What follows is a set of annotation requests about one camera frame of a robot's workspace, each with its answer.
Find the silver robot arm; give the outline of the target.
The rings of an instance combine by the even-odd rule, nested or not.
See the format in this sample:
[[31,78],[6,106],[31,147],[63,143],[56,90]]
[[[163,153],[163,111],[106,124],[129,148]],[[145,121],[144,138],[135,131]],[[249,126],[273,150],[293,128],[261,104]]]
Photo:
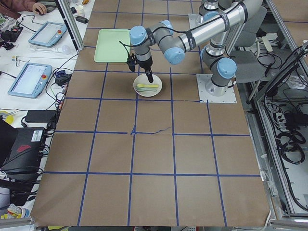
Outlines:
[[170,64],[179,64],[184,60],[186,52],[209,41],[201,52],[203,62],[212,72],[212,77],[205,87],[211,95],[222,96],[237,71],[236,62],[223,55],[229,31],[233,26],[245,24],[255,16],[261,4],[260,0],[235,0],[229,8],[194,28],[179,32],[177,37],[173,36],[174,29],[168,20],[148,28],[134,26],[129,31],[129,37],[130,46],[135,52],[128,55],[127,65],[132,72],[135,71],[135,66],[139,65],[152,83],[154,79],[151,70],[151,46],[157,44]]

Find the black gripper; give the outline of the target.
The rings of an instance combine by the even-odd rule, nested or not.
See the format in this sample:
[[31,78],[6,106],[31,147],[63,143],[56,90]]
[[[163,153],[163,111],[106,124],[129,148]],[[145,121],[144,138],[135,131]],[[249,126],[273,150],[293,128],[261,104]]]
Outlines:
[[151,66],[152,66],[151,54],[145,54],[145,55],[135,54],[135,57],[136,57],[136,64],[138,64],[141,68],[145,69],[145,73],[146,73],[149,83],[153,83],[154,78],[153,78],[153,73],[151,70]]

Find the operator hand on mouse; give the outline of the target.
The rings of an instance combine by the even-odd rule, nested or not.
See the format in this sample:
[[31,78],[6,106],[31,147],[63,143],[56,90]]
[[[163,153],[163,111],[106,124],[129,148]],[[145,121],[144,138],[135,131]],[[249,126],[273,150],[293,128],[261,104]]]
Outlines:
[[47,13],[47,8],[44,4],[36,2],[32,6],[32,12],[39,15],[45,15]]

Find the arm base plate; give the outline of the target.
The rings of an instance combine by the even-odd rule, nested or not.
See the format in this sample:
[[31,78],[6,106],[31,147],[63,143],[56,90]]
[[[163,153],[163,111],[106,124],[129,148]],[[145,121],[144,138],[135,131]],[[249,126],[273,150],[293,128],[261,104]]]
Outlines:
[[199,101],[202,103],[237,103],[232,80],[227,86],[218,87],[212,82],[212,74],[197,74]]
[[203,25],[206,23],[206,21],[209,20],[208,15],[201,16],[199,14],[193,14],[193,13],[188,14],[188,18],[189,18],[190,29]]

